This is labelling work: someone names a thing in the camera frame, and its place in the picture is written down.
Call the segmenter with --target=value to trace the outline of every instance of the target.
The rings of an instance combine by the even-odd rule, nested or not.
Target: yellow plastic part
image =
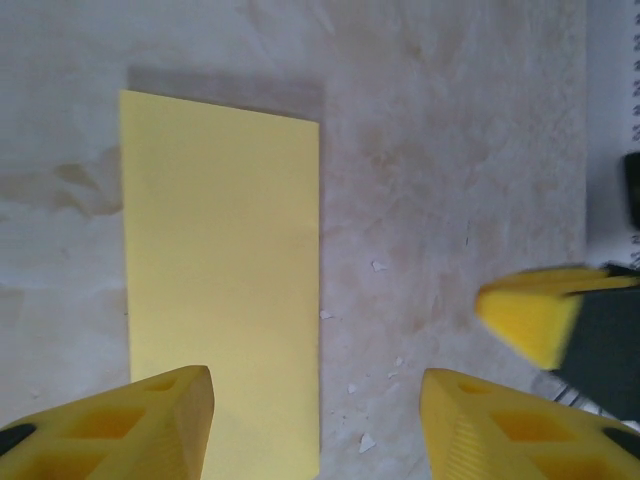
[[[21,418],[4,480],[200,478],[213,418],[209,369],[189,366]]]
[[[501,340],[545,370],[559,367],[582,305],[576,292],[622,288],[637,278],[604,270],[547,269],[509,275],[483,286],[475,312]]]
[[[420,414],[434,480],[632,480],[640,461],[602,429],[617,420],[451,370],[430,369]]]

